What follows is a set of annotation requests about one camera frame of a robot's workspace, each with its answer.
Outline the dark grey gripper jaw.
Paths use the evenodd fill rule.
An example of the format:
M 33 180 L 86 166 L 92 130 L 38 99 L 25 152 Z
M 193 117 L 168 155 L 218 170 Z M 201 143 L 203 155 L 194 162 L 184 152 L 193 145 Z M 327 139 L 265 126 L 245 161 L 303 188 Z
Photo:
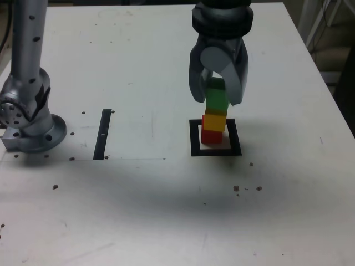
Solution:
M 200 60 L 202 51 L 206 48 L 203 42 L 197 41 L 190 53 L 189 88 L 195 101 L 204 103 L 209 79 L 212 71 L 206 69 Z

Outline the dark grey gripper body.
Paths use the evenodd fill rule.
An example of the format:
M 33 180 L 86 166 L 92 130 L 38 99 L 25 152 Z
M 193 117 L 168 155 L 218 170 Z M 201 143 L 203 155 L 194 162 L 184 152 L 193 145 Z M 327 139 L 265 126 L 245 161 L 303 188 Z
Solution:
M 226 50 L 228 53 L 238 53 L 242 44 L 242 39 L 216 39 L 216 38 L 209 38 L 204 37 L 199 34 L 197 38 L 198 43 L 202 43 L 205 47 L 218 47 L 223 50 Z

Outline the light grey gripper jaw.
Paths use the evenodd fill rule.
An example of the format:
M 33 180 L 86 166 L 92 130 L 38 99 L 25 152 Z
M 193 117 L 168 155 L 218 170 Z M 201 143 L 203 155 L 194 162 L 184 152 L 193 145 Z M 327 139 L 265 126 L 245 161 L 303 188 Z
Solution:
M 249 59 L 244 42 L 236 53 L 229 53 L 219 47 L 207 47 L 200 56 L 205 69 L 218 73 L 224 80 L 226 95 L 231 105 L 242 102 L 247 82 Z

